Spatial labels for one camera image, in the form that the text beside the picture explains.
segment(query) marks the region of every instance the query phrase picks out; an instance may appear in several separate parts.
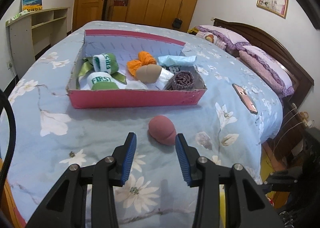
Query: orange cloth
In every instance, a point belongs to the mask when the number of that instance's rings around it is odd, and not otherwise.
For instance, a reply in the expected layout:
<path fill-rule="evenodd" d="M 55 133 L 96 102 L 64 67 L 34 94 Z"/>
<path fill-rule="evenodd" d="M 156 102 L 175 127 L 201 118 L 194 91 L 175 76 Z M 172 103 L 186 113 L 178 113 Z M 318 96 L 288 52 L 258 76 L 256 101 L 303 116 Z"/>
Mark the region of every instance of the orange cloth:
<path fill-rule="evenodd" d="M 131 75 L 133 75 L 134 77 L 136 76 L 136 71 L 142 67 L 142 66 L 146 66 L 149 64 L 157 64 L 157 61 L 155 60 L 155 58 L 153 56 L 151 56 L 150 53 L 146 52 L 146 51 L 140 51 L 138 53 L 138 59 L 139 60 L 131 60 L 127 62 L 127 67 L 128 70 L 130 72 Z"/>

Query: pink makeup sponge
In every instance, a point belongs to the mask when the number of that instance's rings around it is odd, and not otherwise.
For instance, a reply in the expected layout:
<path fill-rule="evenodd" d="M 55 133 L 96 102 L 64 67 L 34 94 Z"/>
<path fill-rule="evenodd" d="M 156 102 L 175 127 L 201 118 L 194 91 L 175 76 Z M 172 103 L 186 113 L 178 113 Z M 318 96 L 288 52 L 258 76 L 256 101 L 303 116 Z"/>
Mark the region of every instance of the pink makeup sponge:
<path fill-rule="evenodd" d="M 175 144 L 176 129 L 167 117 L 158 115 L 149 122 L 149 133 L 159 143 L 167 146 Z"/>

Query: gray woven item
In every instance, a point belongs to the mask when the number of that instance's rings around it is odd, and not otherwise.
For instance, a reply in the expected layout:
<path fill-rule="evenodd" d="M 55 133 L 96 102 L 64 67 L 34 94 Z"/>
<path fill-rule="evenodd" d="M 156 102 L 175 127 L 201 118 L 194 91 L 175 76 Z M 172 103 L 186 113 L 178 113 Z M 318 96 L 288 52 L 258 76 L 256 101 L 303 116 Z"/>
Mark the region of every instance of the gray woven item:
<path fill-rule="evenodd" d="M 193 89 L 195 84 L 193 75 L 189 71 L 180 71 L 172 78 L 172 90 Z"/>

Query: dark wood headboard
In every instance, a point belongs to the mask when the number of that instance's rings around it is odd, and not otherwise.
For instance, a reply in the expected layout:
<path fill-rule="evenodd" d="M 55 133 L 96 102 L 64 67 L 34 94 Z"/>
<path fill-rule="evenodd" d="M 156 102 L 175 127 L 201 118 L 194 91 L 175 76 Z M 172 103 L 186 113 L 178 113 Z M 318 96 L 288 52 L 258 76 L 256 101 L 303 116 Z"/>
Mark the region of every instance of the dark wood headboard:
<path fill-rule="evenodd" d="M 288 97 L 288 101 L 295 103 L 297 107 L 302 104 L 310 88 L 314 85 L 314 80 L 279 41 L 262 29 L 244 23 L 214 19 L 214 26 L 221 26 L 242 35 L 252 45 L 261 48 L 276 59 L 289 74 L 295 89 L 294 94 Z"/>

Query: metal screw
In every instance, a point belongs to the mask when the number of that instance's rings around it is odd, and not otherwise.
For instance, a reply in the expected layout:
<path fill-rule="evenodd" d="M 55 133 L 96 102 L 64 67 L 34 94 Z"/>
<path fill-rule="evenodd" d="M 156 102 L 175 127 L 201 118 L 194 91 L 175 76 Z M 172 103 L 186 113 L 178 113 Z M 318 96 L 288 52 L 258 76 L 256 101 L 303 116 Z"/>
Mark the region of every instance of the metal screw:
<path fill-rule="evenodd" d="M 198 158 L 200 163 L 206 163 L 208 161 L 208 159 L 206 157 L 200 157 Z"/>
<path fill-rule="evenodd" d="M 240 170 L 243 169 L 243 166 L 241 164 L 237 163 L 237 164 L 234 165 L 234 168 L 235 168 L 235 170 L 239 170 L 240 171 Z"/>
<path fill-rule="evenodd" d="M 105 161 L 106 163 L 112 163 L 114 160 L 115 160 L 115 158 L 112 157 L 112 156 L 107 156 L 107 157 L 104 159 L 104 161 Z"/>
<path fill-rule="evenodd" d="M 78 165 L 77 165 L 77 164 L 72 164 L 72 165 L 69 167 L 69 169 L 70 169 L 71 171 L 75 171 L 75 170 L 78 169 Z"/>

